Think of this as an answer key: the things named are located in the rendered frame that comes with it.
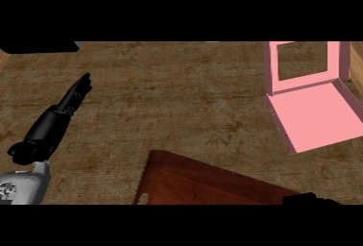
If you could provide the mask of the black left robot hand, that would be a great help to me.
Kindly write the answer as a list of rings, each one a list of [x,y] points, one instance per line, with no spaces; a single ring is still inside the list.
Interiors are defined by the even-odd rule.
[[[67,89],[59,103],[51,105],[39,115],[22,142],[16,143],[7,154],[13,163],[28,165],[50,158],[62,141],[70,117],[79,108],[85,95],[91,91],[91,74],[85,73]]]

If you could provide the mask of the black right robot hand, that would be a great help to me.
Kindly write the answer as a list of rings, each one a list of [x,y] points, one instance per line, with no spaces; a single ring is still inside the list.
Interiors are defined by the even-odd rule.
[[[324,198],[318,198],[311,192],[308,193],[301,193],[292,196],[284,196],[281,198],[281,204],[283,205],[336,205],[338,202],[330,200],[330,199],[324,199]]]

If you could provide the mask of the reddish brown wooden tray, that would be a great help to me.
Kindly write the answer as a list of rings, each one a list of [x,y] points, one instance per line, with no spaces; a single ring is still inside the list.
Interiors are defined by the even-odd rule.
[[[152,150],[132,203],[147,205],[280,205],[298,192],[163,150]]]

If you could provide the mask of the pink open cardboard box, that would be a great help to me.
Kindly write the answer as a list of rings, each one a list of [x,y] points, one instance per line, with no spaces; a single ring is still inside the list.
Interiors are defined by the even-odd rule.
[[[289,41],[264,42],[264,102],[290,154],[363,136],[363,104],[343,80],[349,70],[349,43],[327,42],[327,69],[280,80],[277,47]]]

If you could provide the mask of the black appliance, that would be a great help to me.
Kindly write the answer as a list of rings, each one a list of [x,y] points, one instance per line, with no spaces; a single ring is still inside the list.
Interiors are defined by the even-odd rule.
[[[0,49],[8,54],[76,52],[79,46],[73,41],[0,42]]]

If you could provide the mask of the pale wooden panel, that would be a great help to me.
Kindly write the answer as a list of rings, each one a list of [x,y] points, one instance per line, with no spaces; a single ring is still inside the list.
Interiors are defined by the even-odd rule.
[[[363,94],[363,41],[349,43],[349,78]]]

